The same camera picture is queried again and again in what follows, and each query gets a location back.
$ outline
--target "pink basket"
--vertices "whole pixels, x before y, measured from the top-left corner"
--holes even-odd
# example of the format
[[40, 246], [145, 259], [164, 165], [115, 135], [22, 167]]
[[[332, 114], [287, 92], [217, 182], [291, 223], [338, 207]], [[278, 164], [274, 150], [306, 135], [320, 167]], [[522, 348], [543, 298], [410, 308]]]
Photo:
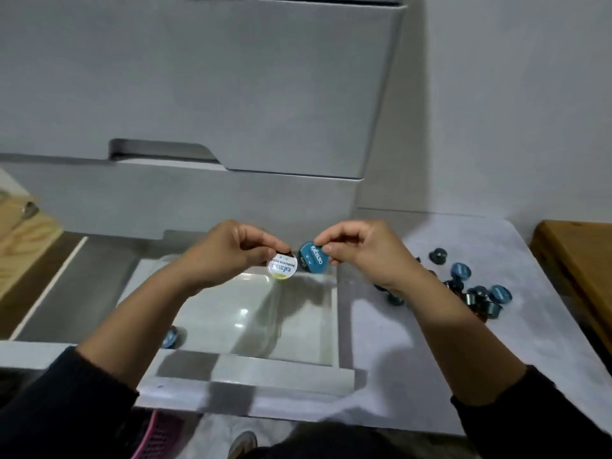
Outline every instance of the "pink basket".
[[184, 421], [153, 409], [149, 425], [132, 459], [163, 459], [180, 439]]

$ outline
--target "wooden surface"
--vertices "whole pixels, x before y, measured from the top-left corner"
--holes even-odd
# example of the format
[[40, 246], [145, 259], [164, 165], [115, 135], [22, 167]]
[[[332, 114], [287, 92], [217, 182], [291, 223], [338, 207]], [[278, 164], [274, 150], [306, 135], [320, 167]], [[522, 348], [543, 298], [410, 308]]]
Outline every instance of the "wooden surface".
[[529, 247], [538, 261], [560, 273], [612, 354], [612, 224], [545, 220]]
[[21, 208], [30, 200], [0, 204], [0, 339], [10, 337], [81, 238], [41, 212], [23, 220]]

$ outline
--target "left hand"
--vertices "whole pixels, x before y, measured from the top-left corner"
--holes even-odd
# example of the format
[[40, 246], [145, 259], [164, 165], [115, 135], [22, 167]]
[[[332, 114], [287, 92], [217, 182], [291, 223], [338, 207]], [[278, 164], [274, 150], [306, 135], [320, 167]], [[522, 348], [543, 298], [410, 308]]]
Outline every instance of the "left hand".
[[277, 251], [290, 250], [286, 243], [257, 227], [226, 220], [162, 270], [193, 294], [221, 285], [251, 266], [265, 265]]

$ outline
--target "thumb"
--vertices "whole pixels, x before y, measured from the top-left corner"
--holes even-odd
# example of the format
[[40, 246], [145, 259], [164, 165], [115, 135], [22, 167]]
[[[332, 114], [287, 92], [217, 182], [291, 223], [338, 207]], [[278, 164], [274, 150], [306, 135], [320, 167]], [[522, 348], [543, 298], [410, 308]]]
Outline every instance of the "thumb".
[[323, 246], [323, 252], [333, 259], [354, 264], [359, 247], [348, 243], [329, 242]]
[[252, 250], [245, 250], [244, 256], [247, 258], [249, 266], [258, 266], [276, 256], [276, 251], [267, 246], [258, 246]]

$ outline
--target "hand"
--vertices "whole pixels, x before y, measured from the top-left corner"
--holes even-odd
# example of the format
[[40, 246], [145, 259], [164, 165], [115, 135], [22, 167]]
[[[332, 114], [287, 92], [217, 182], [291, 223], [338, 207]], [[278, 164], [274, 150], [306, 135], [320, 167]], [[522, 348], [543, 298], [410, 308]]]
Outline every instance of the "hand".
[[373, 283], [397, 290], [402, 278], [419, 263], [382, 220], [349, 220], [322, 231], [314, 240], [332, 261], [348, 262]]
[[247, 224], [226, 220], [162, 270], [172, 274], [189, 293], [221, 285], [251, 266], [265, 265], [277, 251], [291, 248]]

